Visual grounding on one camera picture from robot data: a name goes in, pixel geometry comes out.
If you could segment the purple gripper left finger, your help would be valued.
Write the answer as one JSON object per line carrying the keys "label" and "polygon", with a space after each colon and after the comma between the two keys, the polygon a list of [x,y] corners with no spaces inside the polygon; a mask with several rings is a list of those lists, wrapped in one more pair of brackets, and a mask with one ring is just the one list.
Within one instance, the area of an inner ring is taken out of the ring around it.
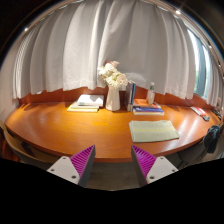
{"label": "purple gripper left finger", "polygon": [[92,145],[70,157],[62,156],[48,169],[48,172],[85,187],[91,173],[95,154],[95,146]]}

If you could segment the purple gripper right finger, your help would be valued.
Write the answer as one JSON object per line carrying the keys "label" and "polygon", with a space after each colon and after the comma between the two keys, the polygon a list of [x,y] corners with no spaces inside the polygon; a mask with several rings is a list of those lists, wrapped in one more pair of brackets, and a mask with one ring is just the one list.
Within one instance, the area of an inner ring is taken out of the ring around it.
{"label": "purple gripper right finger", "polygon": [[156,157],[135,145],[131,146],[131,157],[141,187],[178,171],[164,156]]}

